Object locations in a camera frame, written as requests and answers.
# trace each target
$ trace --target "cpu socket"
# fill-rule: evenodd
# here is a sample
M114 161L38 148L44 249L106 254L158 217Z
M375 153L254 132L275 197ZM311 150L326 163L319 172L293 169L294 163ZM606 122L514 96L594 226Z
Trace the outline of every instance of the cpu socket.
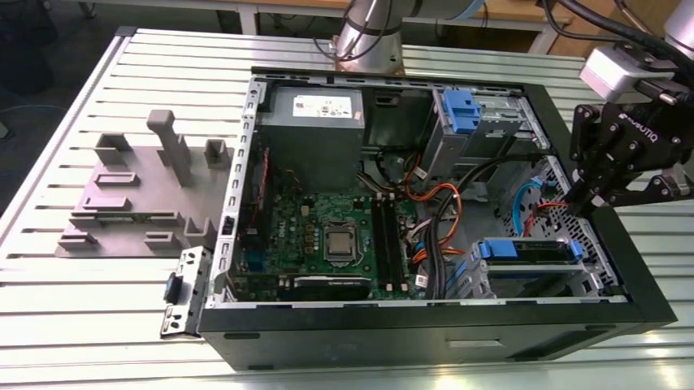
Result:
M331 221L323 227L326 261L347 267L357 260L357 227L350 222Z

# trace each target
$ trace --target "ram slot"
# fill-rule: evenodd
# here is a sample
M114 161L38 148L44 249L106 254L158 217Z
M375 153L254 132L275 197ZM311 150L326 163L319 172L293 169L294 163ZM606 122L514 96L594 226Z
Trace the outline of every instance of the ram slot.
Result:
M383 202L374 199L371 201L371 221L373 241L374 248L377 249L377 276L379 277L379 288L385 290L393 290L383 209Z
M402 269L401 235L398 231L398 218L395 201L387 200L383 203L383 224L386 231L386 244L389 249L390 281L397 290L407 291L405 272Z

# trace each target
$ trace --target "motherboard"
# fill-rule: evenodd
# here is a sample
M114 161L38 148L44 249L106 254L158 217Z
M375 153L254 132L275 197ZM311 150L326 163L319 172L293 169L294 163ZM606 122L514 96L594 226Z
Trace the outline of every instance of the motherboard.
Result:
M282 301L295 291L321 299L350 291L361 299L407 299L414 289L402 237L414 220L411 201L275 196L269 247L246 249L237 294L249 301Z

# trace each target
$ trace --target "slotted aluminum surface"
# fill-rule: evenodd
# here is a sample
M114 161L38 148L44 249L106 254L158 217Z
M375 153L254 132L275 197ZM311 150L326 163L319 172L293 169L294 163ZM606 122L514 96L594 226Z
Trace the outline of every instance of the slotted aluminum surface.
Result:
M597 95L577 58L407 46L410 75L544 84L565 120ZM558 362L407 369L233 372L201 341L160 341L175 258L55 258L103 132L158 145L154 108L190 145L235 147L253 65L330 69L310 40L139 30L116 37L0 220L0 383L84 388L694 388L694 201L625 209L622 221L680 321Z

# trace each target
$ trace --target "power supply label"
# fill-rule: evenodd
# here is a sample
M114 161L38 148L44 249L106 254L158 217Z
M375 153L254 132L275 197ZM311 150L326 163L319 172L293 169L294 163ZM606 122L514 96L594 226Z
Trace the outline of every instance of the power supply label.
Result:
M351 118L351 98L298 95L294 98L293 115L313 118Z

